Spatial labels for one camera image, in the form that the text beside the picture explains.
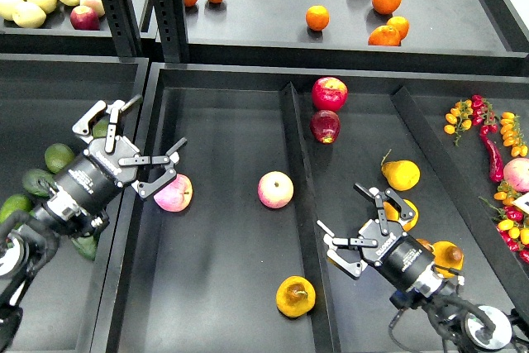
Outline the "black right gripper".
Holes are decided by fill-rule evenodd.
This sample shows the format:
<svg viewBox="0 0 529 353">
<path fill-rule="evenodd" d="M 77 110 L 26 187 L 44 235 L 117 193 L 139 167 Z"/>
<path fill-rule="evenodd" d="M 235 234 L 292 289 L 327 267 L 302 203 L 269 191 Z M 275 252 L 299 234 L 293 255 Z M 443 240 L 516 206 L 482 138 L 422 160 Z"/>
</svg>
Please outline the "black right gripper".
<svg viewBox="0 0 529 353">
<path fill-rule="evenodd" d="M 354 189 L 374 203 L 378 217 L 360 234 L 362 237 L 336 237 L 323 221 L 317 220 L 323 231 L 327 259 L 352 279 L 358 279 L 371 265 L 400 291 L 433 292 L 434 255 L 401 227 L 416 216 L 415 210 L 392 188 L 380 191 L 355 184 Z M 384 203 L 398 211 L 400 224 L 388 222 Z M 341 256 L 340 250 L 357 250 L 360 258 L 350 262 Z"/>
</svg>

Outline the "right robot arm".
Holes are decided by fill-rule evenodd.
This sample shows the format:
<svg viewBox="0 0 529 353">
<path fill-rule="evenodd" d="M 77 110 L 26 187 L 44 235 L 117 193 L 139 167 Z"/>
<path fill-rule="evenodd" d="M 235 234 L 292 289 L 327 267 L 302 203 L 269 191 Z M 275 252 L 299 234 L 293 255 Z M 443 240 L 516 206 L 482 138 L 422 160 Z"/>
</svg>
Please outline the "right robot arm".
<svg viewBox="0 0 529 353">
<path fill-rule="evenodd" d="M 459 295 L 461 270 L 441 265 L 437 256 L 410 236 L 404 227 L 416 212 L 393 189 L 380 191 L 359 184 L 355 190 L 370 200 L 376 216 L 353 237 L 336 236 L 322 221 L 327 259 L 345 274 L 358 279 L 374 268 L 396 289 L 390 300 L 398 310 L 393 329 L 408 309 L 422 309 L 443 344 L 459 352 L 498 352 L 511 346 L 528 350 L 528 324 L 517 311 L 473 304 Z"/>
</svg>

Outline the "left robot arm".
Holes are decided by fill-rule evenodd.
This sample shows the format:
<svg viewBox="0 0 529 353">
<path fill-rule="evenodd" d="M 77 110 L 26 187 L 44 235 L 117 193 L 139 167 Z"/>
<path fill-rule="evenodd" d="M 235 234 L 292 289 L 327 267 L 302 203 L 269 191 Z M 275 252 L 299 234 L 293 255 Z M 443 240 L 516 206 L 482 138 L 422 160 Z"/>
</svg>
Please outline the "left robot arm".
<svg viewBox="0 0 529 353">
<path fill-rule="evenodd" d="M 177 177 L 181 138 L 164 155 L 148 156 L 119 130 L 120 120 L 141 103 L 97 101 L 73 125 L 85 143 L 49 186 L 49 197 L 29 212 L 17 210 L 1 224 L 1 349 L 13 342 L 21 325 L 21 301 L 37 273 L 59 249 L 62 236 L 94 236 L 108 224 L 107 205 L 125 188 L 149 198 Z"/>
</svg>

